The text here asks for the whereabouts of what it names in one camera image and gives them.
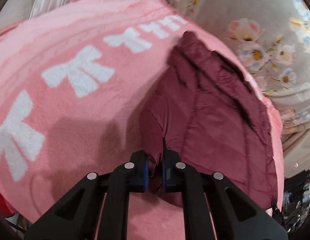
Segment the quilted fabric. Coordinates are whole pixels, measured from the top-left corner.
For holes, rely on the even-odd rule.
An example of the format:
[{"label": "quilted fabric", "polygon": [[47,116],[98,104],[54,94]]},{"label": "quilted fabric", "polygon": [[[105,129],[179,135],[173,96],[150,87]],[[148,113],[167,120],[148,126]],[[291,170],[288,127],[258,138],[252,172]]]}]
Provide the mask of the quilted fabric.
[{"label": "quilted fabric", "polygon": [[140,114],[143,147],[150,158],[151,188],[165,138],[167,148],[199,172],[222,172],[260,207],[277,198],[271,126],[266,107],[236,65],[185,32],[168,58],[170,68]]}]

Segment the floral bedsheet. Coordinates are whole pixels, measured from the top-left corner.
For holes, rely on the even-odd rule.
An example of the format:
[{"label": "floral bedsheet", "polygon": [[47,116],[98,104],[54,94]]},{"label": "floral bedsheet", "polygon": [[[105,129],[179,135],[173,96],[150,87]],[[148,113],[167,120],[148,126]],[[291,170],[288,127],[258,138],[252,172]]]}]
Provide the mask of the floral bedsheet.
[{"label": "floral bedsheet", "polygon": [[280,111],[310,128],[310,11],[303,0],[168,0],[226,43]]}]

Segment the triangular cutout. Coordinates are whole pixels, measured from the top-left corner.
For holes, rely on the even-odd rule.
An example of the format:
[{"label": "triangular cutout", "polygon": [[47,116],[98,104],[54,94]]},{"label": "triangular cutout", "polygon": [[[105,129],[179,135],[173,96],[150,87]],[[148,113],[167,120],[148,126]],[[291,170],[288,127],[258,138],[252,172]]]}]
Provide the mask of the triangular cutout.
[{"label": "triangular cutout", "polygon": [[231,188],[226,189],[226,193],[231,201],[238,221],[244,222],[245,220],[257,215],[256,210],[239,197]]},{"label": "triangular cutout", "polygon": [[75,217],[77,208],[82,200],[84,189],[78,191],[68,202],[66,202],[59,210],[56,215],[66,220],[72,221]]}]

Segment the puffer jacket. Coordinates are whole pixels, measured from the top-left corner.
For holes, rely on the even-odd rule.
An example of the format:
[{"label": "puffer jacket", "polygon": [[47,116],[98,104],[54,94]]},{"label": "puffer jacket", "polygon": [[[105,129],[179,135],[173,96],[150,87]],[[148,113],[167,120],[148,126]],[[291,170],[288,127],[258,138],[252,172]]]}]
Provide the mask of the puffer jacket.
[{"label": "puffer jacket", "polygon": [[167,148],[199,172],[222,172],[260,207],[277,198],[277,174],[266,107],[236,65],[185,32],[168,58],[169,69],[140,114],[149,157],[150,188],[163,194],[156,174]]}]

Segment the pink surface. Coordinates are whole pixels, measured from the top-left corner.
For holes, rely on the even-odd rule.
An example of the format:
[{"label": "pink surface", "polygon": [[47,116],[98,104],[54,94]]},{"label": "pink surface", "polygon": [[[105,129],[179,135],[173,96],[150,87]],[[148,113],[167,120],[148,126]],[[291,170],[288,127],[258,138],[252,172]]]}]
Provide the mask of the pink surface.
[{"label": "pink surface", "polygon": [[[238,64],[267,106],[281,206],[279,113],[226,45],[182,17],[163,0],[78,0],[0,35],[0,192],[21,214],[36,221],[88,172],[141,149],[139,112],[186,30]],[[133,194],[130,210],[129,239],[184,238],[181,209]]]}]

